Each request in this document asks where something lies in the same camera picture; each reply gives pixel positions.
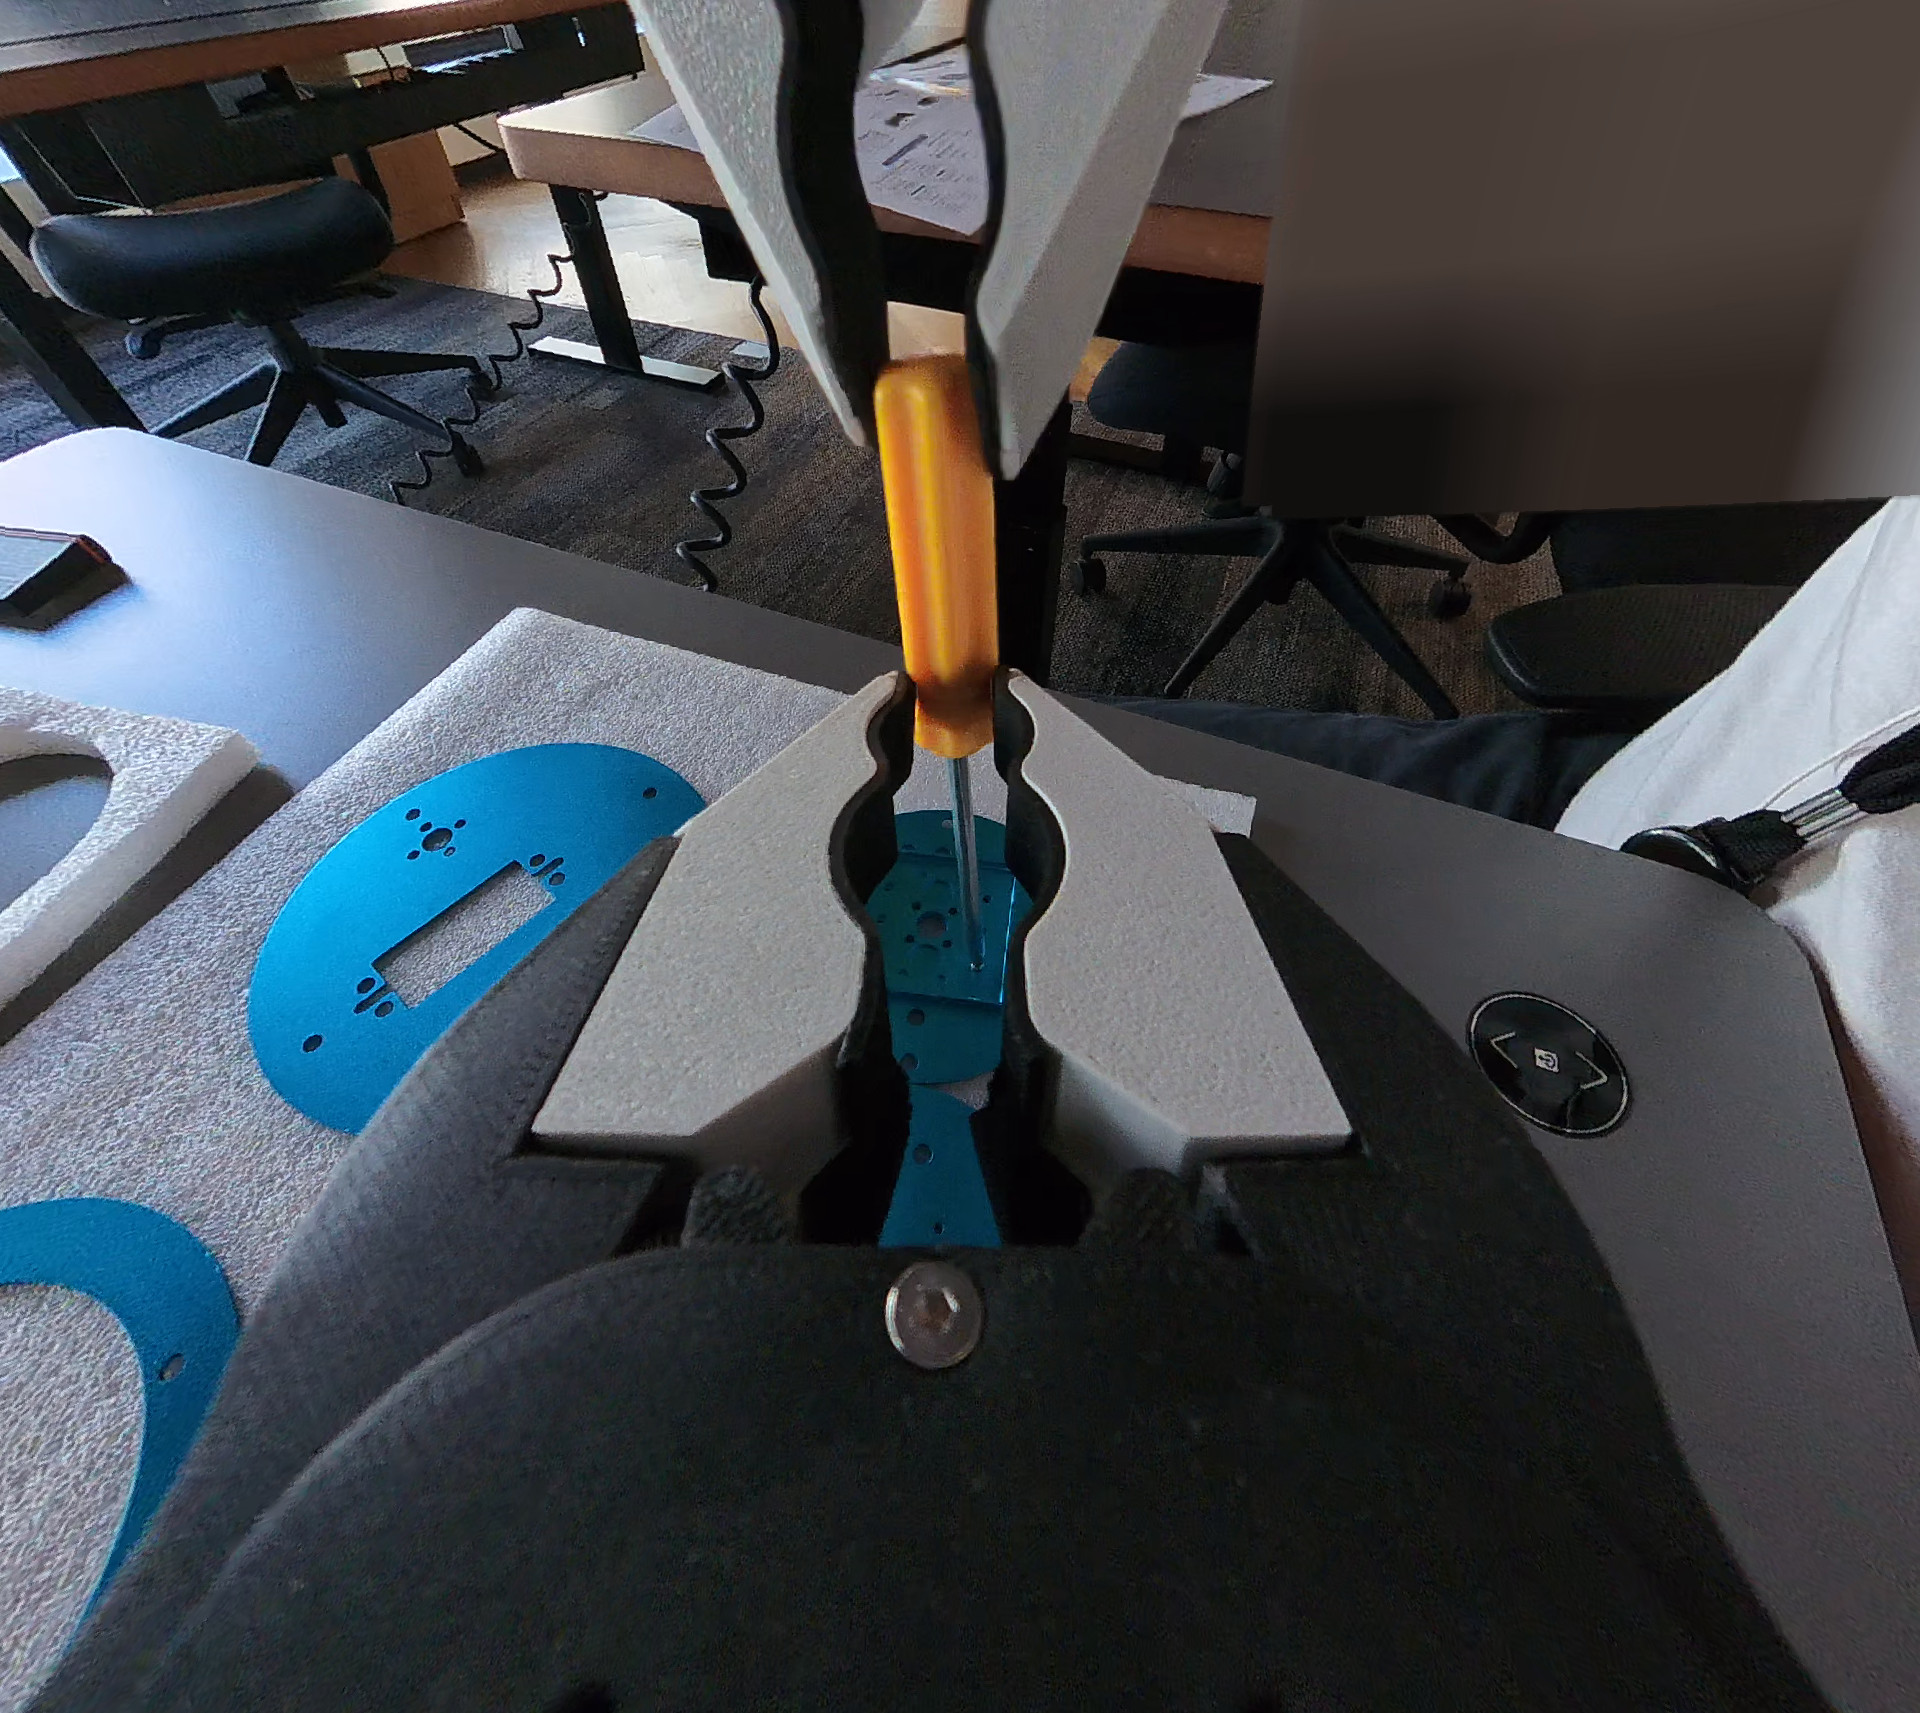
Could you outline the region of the small dark box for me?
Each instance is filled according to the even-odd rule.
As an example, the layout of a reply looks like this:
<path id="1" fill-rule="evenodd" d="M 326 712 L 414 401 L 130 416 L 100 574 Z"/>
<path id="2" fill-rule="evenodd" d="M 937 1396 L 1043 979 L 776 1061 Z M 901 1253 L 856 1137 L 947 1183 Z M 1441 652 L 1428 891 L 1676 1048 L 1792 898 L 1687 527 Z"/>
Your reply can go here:
<path id="1" fill-rule="evenodd" d="M 45 631 L 129 577 L 84 537 L 3 528 L 3 624 Z"/>

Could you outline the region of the white foam sheet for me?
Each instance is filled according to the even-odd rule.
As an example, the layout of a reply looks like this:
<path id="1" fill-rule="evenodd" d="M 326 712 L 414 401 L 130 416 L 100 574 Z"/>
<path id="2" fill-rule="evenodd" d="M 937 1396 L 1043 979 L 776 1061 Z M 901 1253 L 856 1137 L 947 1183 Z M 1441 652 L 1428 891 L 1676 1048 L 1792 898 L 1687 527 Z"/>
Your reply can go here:
<path id="1" fill-rule="evenodd" d="M 404 788 L 525 742 L 653 754 L 705 799 L 840 703 L 829 689 L 518 608 L 4 1043 L 4 1206 L 112 1198 L 189 1225 L 242 1311 L 346 1138 L 259 1072 L 246 991 L 301 874 Z M 3 1707 L 60 1660 L 133 1487 L 145 1380 L 121 1324 L 4 1289 Z"/>

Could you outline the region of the black round desk control button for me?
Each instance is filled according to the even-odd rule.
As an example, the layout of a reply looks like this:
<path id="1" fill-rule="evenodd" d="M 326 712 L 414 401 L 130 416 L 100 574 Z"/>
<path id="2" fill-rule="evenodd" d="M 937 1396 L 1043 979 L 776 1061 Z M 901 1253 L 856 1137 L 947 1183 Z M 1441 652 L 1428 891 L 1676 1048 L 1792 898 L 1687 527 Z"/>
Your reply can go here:
<path id="1" fill-rule="evenodd" d="M 1567 1004 L 1524 991 L 1489 996 L 1473 1010 L 1467 1038 L 1480 1070 L 1533 1125 L 1596 1137 L 1628 1112 L 1620 1055 Z"/>

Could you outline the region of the blue round plate with bracket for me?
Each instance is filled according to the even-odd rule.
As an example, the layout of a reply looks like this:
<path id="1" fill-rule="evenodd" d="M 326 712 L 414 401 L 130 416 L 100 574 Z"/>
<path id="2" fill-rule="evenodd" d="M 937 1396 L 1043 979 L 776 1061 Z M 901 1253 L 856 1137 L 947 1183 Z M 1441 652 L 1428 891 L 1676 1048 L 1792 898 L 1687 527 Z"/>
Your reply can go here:
<path id="1" fill-rule="evenodd" d="M 975 970 L 961 915 L 949 810 L 895 818 L 897 863 L 868 898 L 880 941 L 892 1050 L 906 1076 L 956 1084 L 992 1076 L 1003 1052 L 1011 935 L 1033 906 L 1004 860 L 1004 829 L 977 815 L 982 966 Z"/>

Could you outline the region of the black office chair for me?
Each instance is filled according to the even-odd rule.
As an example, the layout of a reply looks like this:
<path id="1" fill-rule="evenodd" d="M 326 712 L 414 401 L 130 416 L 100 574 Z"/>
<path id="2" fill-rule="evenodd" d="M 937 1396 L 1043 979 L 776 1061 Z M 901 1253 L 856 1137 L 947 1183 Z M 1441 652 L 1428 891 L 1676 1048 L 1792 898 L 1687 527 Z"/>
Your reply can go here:
<path id="1" fill-rule="evenodd" d="M 1168 448 L 1215 448 L 1221 462 L 1211 493 L 1225 508 L 1203 521 L 1158 528 L 1095 534 L 1080 543 L 1070 566 L 1072 587 L 1085 595 L 1107 588 L 1105 555 L 1249 556 L 1254 571 L 1229 608 L 1213 622 L 1165 684 L 1165 696 L 1185 696 L 1249 618 L 1267 603 L 1282 603 L 1308 583 L 1332 604 L 1360 641 L 1441 720 L 1460 712 L 1358 577 L 1360 564 L 1409 566 L 1438 574 L 1428 608 L 1443 618 L 1473 604 L 1469 562 L 1451 550 L 1386 538 L 1369 531 L 1360 515 L 1335 519 L 1278 516 L 1241 499 L 1254 383 L 1250 344 L 1154 349 L 1126 342 L 1100 368 L 1089 394 L 1093 415 L 1109 427 L 1160 437 Z"/>
<path id="2" fill-rule="evenodd" d="M 1581 510 L 1560 595 L 1507 613 L 1489 654 L 1526 703 L 1645 724 L 1726 670 L 1882 500 Z"/>

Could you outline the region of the orange-handled screwdriver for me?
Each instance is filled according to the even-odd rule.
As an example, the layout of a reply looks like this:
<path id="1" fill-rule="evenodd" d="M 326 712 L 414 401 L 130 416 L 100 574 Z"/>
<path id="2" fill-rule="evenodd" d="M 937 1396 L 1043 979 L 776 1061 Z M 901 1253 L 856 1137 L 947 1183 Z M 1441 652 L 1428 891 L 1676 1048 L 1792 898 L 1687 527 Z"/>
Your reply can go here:
<path id="1" fill-rule="evenodd" d="M 995 735 L 996 487 L 964 357 L 917 357 L 876 383 L 876 448 L 917 742 L 949 767 L 969 961 L 984 966 L 969 758 Z"/>

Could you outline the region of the person's dark trousers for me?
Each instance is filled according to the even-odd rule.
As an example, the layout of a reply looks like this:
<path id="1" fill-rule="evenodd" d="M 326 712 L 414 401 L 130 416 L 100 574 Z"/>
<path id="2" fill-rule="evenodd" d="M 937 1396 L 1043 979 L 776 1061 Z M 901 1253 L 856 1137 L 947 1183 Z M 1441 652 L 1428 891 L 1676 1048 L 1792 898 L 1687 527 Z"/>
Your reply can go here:
<path id="1" fill-rule="evenodd" d="M 1167 696 L 1109 704 L 1545 830 L 1633 741 L 1546 712 L 1413 720 Z"/>

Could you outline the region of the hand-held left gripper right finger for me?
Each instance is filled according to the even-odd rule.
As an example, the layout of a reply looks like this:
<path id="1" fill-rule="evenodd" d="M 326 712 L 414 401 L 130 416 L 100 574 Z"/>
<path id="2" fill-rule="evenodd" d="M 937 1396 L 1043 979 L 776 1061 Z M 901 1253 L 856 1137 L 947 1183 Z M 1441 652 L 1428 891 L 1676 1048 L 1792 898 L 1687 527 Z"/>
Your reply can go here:
<path id="1" fill-rule="evenodd" d="M 1046 1128 L 1085 1182 L 1192 1179 L 1343 1149 L 1350 1122 L 1203 810 L 1027 674 L 1004 678 L 1011 799 L 1060 880 L 1035 887 L 1027 1015 L 1058 1061 Z"/>

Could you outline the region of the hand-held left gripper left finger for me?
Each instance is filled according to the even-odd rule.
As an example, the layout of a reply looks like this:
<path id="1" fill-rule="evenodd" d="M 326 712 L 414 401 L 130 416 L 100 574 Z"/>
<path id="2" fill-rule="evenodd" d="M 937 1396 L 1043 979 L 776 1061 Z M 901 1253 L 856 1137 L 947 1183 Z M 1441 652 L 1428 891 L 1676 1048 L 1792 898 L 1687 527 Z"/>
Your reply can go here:
<path id="1" fill-rule="evenodd" d="M 905 695 L 855 693 L 697 815 L 534 1120 L 542 1146 L 684 1163 L 829 1163 L 868 938 L 834 832 Z"/>

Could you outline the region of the grey desk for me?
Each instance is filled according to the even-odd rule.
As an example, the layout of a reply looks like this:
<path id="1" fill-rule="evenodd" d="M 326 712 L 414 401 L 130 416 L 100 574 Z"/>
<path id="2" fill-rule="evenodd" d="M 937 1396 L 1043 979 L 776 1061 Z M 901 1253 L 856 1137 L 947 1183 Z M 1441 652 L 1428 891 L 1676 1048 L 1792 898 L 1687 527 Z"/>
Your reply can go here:
<path id="1" fill-rule="evenodd" d="M 220 724 L 301 788 L 518 607 L 851 693 L 888 647 L 154 441 L 4 462 L 4 525 L 124 574 L 4 684 Z M 1916 1709 L 1914 1348 L 1808 961 L 1763 911 L 1613 850 L 1075 700 L 1252 834 L 1452 1037 L 1489 995 L 1620 1052 L 1613 1135 L 1541 1135 L 1734 1552 L 1844 1709 Z"/>

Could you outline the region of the large blue disc rectangular cutout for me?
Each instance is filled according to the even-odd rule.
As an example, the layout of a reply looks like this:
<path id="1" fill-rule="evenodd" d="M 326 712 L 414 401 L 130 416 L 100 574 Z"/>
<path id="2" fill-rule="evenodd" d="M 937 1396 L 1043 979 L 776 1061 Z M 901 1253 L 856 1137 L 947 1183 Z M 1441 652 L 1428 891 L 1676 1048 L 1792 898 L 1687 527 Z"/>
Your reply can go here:
<path id="1" fill-rule="evenodd" d="M 702 807 L 658 760 L 598 742 L 502 751 L 381 807 L 262 942 L 249 1022 L 269 1084 L 364 1128 L 457 1018 Z"/>

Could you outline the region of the printed instruction sheet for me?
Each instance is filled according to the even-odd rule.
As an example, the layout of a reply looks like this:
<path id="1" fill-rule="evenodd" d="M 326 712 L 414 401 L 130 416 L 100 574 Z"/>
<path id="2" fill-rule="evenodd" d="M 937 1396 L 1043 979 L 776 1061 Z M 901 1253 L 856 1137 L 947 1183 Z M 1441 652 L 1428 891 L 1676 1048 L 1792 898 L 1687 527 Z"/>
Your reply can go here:
<path id="1" fill-rule="evenodd" d="M 1115 230 L 1125 198 L 1213 210 L 1269 210 L 1284 95 L 1269 79 L 1195 73 L 1165 46 L 1126 86 L 1143 45 L 1095 30 L 987 40 L 987 68 L 966 95 L 924 95 L 924 68 L 901 68 L 855 100 L 855 142 L 872 205 L 952 233 L 990 218 L 990 151 L 980 124 L 996 110 L 1004 142 L 1007 229 L 1027 236 L 1067 217 L 1069 235 Z"/>

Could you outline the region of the small blue round disc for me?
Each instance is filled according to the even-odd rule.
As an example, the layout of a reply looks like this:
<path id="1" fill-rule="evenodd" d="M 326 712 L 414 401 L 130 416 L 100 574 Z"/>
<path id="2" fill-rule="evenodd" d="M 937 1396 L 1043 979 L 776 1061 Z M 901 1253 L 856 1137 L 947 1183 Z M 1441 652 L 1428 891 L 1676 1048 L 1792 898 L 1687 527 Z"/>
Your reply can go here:
<path id="1" fill-rule="evenodd" d="M 912 1083 L 909 1137 L 876 1240 L 883 1249 L 996 1249 L 1001 1232 L 975 1140 L 975 1110 L 945 1089 Z"/>

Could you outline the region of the white foam block round hole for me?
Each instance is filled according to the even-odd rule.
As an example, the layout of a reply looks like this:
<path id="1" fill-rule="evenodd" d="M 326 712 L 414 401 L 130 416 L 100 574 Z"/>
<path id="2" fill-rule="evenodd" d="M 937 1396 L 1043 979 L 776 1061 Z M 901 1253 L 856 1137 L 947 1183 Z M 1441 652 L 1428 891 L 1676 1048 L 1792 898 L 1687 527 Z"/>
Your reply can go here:
<path id="1" fill-rule="evenodd" d="M 3 693 L 3 754 L 6 762 L 95 754 L 112 775 L 109 800 L 78 844 L 41 880 L 4 896 L 4 1002 L 26 991 L 259 762 L 250 741 L 220 726 L 13 689 Z"/>

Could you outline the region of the black stool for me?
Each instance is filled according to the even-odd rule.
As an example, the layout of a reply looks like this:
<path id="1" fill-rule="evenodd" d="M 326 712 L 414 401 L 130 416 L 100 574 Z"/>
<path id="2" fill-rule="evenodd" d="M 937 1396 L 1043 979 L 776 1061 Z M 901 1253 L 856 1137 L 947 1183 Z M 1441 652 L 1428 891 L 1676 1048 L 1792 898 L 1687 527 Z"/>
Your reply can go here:
<path id="1" fill-rule="evenodd" d="M 358 404 L 420 435 L 440 423 L 372 386 L 375 376 L 468 368 L 494 392 L 476 357 L 316 349 L 296 317 L 348 286 L 367 284 L 394 250 L 388 213 L 364 186 L 330 177 L 269 198 L 158 215 L 60 215 L 36 229 L 30 252 L 70 304 L 133 324 L 133 357 L 157 357 L 174 333 L 223 323 L 265 328 L 273 358 L 157 428 L 189 432 L 259 404 L 246 453 L 277 461 L 306 409 L 341 428 Z"/>

